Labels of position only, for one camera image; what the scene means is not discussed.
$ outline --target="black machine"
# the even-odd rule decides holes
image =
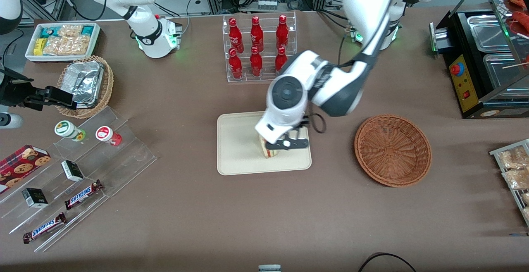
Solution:
[[[432,49],[443,55],[463,118],[529,117],[529,31],[513,18],[527,9],[510,0],[461,8],[430,25]]]
[[[53,86],[40,89],[30,79],[0,65],[0,105],[26,107],[42,111],[44,105],[57,105],[75,110],[72,94]]]

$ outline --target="small black box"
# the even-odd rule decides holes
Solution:
[[[27,187],[22,191],[22,196],[28,206],[32,208],[44,208],[48,205],[48,201],[41,189]]]
[[[62,170],[66,174],[66,178],[74,181],[79,182],[82,181],[84,176],[81,170],[79,169],[79,166],[77,163],[71,161],[71,160],[65,160],[61,163]]]

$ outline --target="snickers bar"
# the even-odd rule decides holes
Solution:
[[[92,183],[90,186],[85,188],[83,191],[81,191],[77,195],[74,195],[74,197],[72,197],[70,200],[67,200],[66,202],[64,202],[64,204],[66,205],[66,210],[70,210],[72,207],[81,203],[87,197],[91,196],[93,193],[95,193],[96,191],[100,190],[103,187],[104,186],[101,184],[99,179],[96,180],[94,183]]]
[[[44,223],[37,229],[33,230],[33,232],[25,233],[24,237],[22,238],[24,240],[24,244],[28,244],[29,242],[32,242],[38,236],[41,236],[45,232],[49,232],[51,229],[61,224],[66,224],[66,216],[64,215],[64,213],[61,213],[59,214],[59,216],[55,217],[54,219],[48,221],[47,223]]]

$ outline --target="brown table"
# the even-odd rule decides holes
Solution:
[[[124,21],[100,22],[98,54],[115,74],[110,105],[159,159],[45,253],[0,227],[0,270],[355,271],[377,251],[423,272],[529,270],[529,238],[508,237],[527,229],[488,155],[527,138],[529,121],[461,119],[444,62],[428,53],[427,25],[446,10],[406,10],[356,110],[327,118],[324,135],[310,131],[310,169],[243,176],[217,172],[217,117],[264,110],[268,84],[227,83],[222,18],[193,18],[182,49],[159,60],[138,50]],[[315,12],[297,16],[298,49],[335,62],[340,29]],[[356,50],[346,42],[342,59]],[[28,62],[24,74],[55,85],[63,68]],[[54,107],[16,112],[25,123],[0,131],[2,156],[49,146],[66,119]],[[356,129],[381,113],[411,119],[429,138],[433,163],[416,186],[382,186],[352,155]],[[405,270],[377,259],[365,271],[392,268]]]

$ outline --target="brown woven basket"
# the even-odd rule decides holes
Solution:
[[[411,121],[382,114],[364,121],[355,135],[355,154],[365,172],[391,187],[418,183],[431,165],[431,147]]]
[[[69,117],[75,117],[79,119],[85,119],[90,118],[91,116],[94,116],[95,114],[99,113],[103,108],[108,105],[108,101],[110,101],[110,96],[112,95],[112,87],[114,86],[114,74],[112,73],[112,69],[110,66],[108,66],[108,63],[106,61],[99,57],[99,56],[90,56],[85,59],[79,59],[74,61],[73,63],[80,63],[80,62],[88,62],[88,61],[98,61],[102,63],[105,66],[105,71],[103,73],[102,82],[101,82],[101,89],[98,97],[98,104],[91,109],[77,109],[77,110],[70,110],[68,108],[64,107],[58,107],[57,109],[59,112],[64,116]],[[61,76],[59,77],[59,82],[57,83],[57,88],[61,88],[62,80],[64,79],[64,73],[66,72],[66,68],[62,71]]]

